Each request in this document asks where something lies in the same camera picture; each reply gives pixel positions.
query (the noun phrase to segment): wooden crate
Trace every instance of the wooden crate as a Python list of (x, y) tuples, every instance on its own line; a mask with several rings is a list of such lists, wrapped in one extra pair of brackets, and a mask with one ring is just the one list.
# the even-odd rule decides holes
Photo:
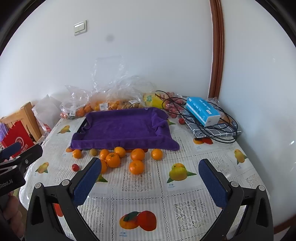
[(11, 128), (16, 121), (22, 122), (28, 134), (31, 134), (35, 141), (38, 141), (40, 139), (41, 132), (38, 128), (37, 121), (32, 111), (31, 102), (23, 105), (19, 111), (0, 119), (0, 122), (4, 123), (9, 128)]

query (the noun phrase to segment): gripper logo text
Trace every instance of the gripper logo text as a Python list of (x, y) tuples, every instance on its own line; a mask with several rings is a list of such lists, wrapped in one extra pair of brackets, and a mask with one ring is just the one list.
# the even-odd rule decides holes
[(9, 185), (9, 184), (11, 184), (11, 183), (13, 183), (13, 180), (12, 180), (12, 179), (8, 180), (8, 181), (5, 182), (5, 183), (0, 184), (0, 189), (3, 188), (3, 187), (6, 187), (7, 185)]

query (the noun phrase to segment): blue gripper pad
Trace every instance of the blue gripper pad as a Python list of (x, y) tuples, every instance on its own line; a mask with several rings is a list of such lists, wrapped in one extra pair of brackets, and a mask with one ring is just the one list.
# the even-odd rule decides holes
[(7, 159), (9, 160), (9, 158), (17, 153), (20, 149), (21, 149), (21, 144), (19, 142), (15, 142), (13, 144), (11, 144), (10, 146), (6, 147), (5, 149), (2, 150), (1, 152), (1, 156), (0, 159)]
[(204, 160), (199, 162), (198, 172), (216, 206), (224, 209), (228, 202), (227, 191), (221, 185), (220, 181), (217, 179)]
[(82, 205), (92, 187), (94, 186), (98, 176), (101, 173), (101, 160), (97, 160), (92, 164), (92, 166), (86, 171), (84, 176), (81, 178), (80, 182), (74, 188), (74, 197), (72, 198), (72, 203), (75, 207)]

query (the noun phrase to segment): light switch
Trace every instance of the light switch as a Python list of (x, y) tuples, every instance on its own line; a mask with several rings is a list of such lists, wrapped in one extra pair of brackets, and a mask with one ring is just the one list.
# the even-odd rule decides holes
[(83, 21), (74, 25), (74, 35), (79, 35), (86, 32), (86, 23), (87, 21)]

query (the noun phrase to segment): red paper bag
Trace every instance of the red paper bag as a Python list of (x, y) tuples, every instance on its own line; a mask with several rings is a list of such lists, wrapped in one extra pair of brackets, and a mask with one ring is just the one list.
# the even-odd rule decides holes
[(2, 145), (6, 148), (15, 142), (19, 142), (22, 148), (19, 152), (12, 155), (13, 158), (17, 157), (19, 154), (34, 145), (20, 120), (14, 123), (12, 128), (10, 128), (7, 135), (2, 140)]

